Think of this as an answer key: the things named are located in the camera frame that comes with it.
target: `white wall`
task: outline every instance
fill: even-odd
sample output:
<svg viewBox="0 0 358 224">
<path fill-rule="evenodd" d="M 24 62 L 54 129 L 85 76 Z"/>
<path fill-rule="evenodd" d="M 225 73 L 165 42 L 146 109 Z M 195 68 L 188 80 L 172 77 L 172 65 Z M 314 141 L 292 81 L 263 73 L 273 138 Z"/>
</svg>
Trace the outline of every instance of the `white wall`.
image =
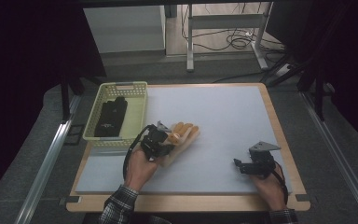
<svg viewBox="0 0 358 224">
<path fill-rule="evenodd" d="M 100 53 L 165 49 L 164 6 L 85 8 Z"/>
</svg>

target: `black object in basket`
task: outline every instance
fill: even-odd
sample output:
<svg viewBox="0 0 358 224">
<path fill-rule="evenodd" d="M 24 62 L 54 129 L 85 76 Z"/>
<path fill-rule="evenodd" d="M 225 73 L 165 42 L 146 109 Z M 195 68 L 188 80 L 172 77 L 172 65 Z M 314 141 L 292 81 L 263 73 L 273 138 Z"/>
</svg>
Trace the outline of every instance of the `black object in basket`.
<svg viewBox="0 0 358 224">
<path fill-rule="evenodd" d="M 123 96 L 103 103 L 101 116 L 95 127 L 95 137 L 117 137 L 126 115 L 128 102 Z"/>
</svg>

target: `basket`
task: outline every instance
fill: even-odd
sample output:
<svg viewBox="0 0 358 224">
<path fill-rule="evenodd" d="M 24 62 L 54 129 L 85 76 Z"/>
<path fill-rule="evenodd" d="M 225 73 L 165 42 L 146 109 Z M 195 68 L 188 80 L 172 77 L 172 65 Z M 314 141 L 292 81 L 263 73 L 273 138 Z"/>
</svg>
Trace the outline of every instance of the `basket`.
<svg viewBox="0 0 358 224">
<path fill-rule="evenodd" d="M 103 103 L 114 101 L 124 96 L 128 102 L 126 115 L 121 126 L 119 137 L 95 137 L 94 131 L 101 116 Z M 94 147 L 129 147 L 145 126 L 147 104 L 146 82 L 112 82 L 104 83 L 98 89 L 97 96 L 89 114 L 83 139 Z"/>
</svg>

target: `person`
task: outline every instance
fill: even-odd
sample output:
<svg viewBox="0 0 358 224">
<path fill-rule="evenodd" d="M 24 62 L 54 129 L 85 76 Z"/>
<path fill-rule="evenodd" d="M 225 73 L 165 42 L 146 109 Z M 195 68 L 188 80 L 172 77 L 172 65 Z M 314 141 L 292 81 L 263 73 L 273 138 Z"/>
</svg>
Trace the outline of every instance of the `person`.
<svg viewBox="0 0 358 224">
<path fill-rule="evenodd" d="M 120 185 L 118 190 L 106 200 L 103 213 L 99 216 L 99 223 L 130 223 L 139 191 L 156 172 L 160 163 L 161 158 L 149 161 L 140 147 L 134 149 L 124 184 Z M 275 171 L 283 177 L 282 168 L 279 164 L 276 166 Z M 274 175 L 270 175 L 267 178 L 250 175 L 250 178 L 255 183 L 260 197 L 269 206 L 271 223 L 298 223 L 295 210 L 288 209 L 284 203 L 283 190 Z M 168 224 L 170 222 L 159 217 L 151 217 L 148 223 Z"/>
</svg>

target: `sleeve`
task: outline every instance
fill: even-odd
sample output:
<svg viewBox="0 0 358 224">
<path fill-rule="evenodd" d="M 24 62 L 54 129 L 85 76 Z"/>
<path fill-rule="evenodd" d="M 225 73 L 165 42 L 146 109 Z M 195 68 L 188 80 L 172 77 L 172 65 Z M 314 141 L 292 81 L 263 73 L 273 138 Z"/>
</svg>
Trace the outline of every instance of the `sleeve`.
<svg viewBox="0 0 358 224">
<path fill-rule="evenodd" d="M 294 209 L 269 212 L 272 224 L 298 224 L 297 215 Z"/>
<path fill-rule="evenodd" d="M 136 190 L 121 185 L 118 190 L 106 200 L 103 213 L 100 215 L 98 223 L 130 223 L 130 217 L 133 213 L 137 196 L 138 192 Z"/>
</svg>

